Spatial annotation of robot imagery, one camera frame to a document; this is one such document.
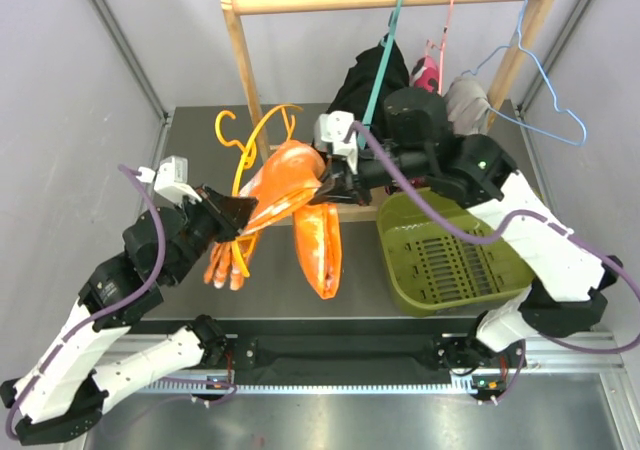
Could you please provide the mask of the orange white trousers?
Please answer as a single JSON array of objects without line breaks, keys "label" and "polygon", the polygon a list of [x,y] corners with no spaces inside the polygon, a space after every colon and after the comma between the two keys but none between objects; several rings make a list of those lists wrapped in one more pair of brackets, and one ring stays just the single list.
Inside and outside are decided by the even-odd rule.
[{"label": "orange white trousers", "polygon": [[217,288],[240,289],[263,231],[290,217],[299,265],[310,286],[326,300],[336,296],[342,271],[342,243],[337,206],[313,205],[326,165],[311,146],[297,140],[283,143],[257,173],[240,184],[240,162],[233,194],[257,200],[249,223],[232,242],[214,245],[203,280]]}]

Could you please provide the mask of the teal plastic hanger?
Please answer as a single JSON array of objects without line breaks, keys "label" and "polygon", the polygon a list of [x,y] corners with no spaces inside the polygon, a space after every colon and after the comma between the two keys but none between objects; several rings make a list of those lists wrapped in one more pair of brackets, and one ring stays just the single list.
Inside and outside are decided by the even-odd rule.
[{"label": "teal plastic hanger", "polygon": [[373,86],[370,92],[369,100],[368,100],[368,103],[364,112],[364,116],[362,119],[362,124],[367,129],[371,128],[371,125],[373,122],[375,108],[378,102],[383,80],[388,67],[389,59],[391,57],[393,45],[395,43],[396,28],[397,28],[399,15],[402,9],[403,1],[404,0],[396,0],[395,8],[389,17],[388,32],[379,42],[379,44],[383,48],[383,51],[381,54],[381,58],[379,61]]}]

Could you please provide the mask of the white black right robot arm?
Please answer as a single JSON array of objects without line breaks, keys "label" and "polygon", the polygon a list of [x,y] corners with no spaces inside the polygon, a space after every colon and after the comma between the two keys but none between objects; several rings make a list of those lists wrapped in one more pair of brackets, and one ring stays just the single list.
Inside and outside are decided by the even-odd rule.
[{"label": "white black right robot arm", "polygon": [[505,243],[533,272],[527,290],[478,319],[466,342],[474,363],[492,364],[521,339],[562,339],[600,322],[603,291],[622,275],[621,263],[578,242],[495,140],[455,133],[444,98],[421,88],[391,93],[382,113],[385,141],[351,112],[318,117],[314,145],[330,162],[322,198],[366,205],[371,190],[395,183],[449,234]]}]

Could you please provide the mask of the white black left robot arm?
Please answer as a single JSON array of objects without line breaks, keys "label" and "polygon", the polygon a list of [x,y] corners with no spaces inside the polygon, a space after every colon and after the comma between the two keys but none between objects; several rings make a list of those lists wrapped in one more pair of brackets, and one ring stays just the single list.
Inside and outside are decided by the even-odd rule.
[{"label": "white black left robot arm", "polygon": [[256,205],[202,185],[171,206],[150,206],[124,230],[123,251],[96,267],[40,361],[2,383],[11,437],[23,446],[69,442],[139,389],[178,370],[220,364],[228,339],[207,315],[130,357],[99,361],[162,303],[162,288],[180,284],[212,244],[237,237]]}]

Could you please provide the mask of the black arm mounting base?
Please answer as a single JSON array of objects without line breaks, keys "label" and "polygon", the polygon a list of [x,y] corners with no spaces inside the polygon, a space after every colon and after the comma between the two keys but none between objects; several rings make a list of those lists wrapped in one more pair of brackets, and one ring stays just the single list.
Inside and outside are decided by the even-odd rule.
[{"label": "black arm mounting base", "polygon": [[228,364],[237,369],[281,368],[289,377],[327,375],[355,364],[371,374],[375,366],[392,370],[415,364],[428,371],[463,368],[473,371],[491,360],[491,355],[465,339],[438,339],[432,335],[254,335],[215,341],[185,369],[214,368]]}]

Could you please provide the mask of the pink camouflage trousers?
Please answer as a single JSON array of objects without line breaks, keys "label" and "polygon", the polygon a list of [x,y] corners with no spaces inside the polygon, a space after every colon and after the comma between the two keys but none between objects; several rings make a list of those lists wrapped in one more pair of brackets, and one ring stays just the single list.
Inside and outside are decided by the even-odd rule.
[{"label": "pink camouflage trousers", "polygon": [[430,93],[440,93],[440,67],[430,55],[420,58],[410,76],[412,87],[422,88]]}]

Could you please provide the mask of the grey trousers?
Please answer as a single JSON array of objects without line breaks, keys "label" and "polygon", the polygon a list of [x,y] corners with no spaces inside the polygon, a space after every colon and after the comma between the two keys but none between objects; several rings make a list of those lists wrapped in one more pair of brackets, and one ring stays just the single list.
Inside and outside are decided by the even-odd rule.
[{"label": "grey trousers", "polygon": [[456,77],[444,95],[448,121],[456,135],[488,133],[491,105],[477,79]]}]

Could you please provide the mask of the olive green plastic basket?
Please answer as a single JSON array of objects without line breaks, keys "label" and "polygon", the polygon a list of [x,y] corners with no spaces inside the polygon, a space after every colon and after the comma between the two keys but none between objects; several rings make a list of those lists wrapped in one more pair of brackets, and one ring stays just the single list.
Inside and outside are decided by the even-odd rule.
[{"label": "olive green plastic basket", "polygon": [[518,296],[533,280],[533,271],[504,241],[460,240],[402,193],[381,204],[376,226],[390,295],[406,315],[477,315]]}]

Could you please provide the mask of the wooden clothes rack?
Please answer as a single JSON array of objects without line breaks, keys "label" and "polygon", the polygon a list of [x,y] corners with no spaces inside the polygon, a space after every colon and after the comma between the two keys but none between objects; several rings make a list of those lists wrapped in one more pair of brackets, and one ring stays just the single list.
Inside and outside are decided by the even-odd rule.
[{"label": "wooden clothes rack", "polygon": [[242,26],[243,16],[390,8],[397,2],[411,7],[513,1],[527,2],[522,24],[522,46],[528,49],[535,42],[554,0],[220,0],[220,4],[251,121],[258,124],[263,119],[263,112]]}]

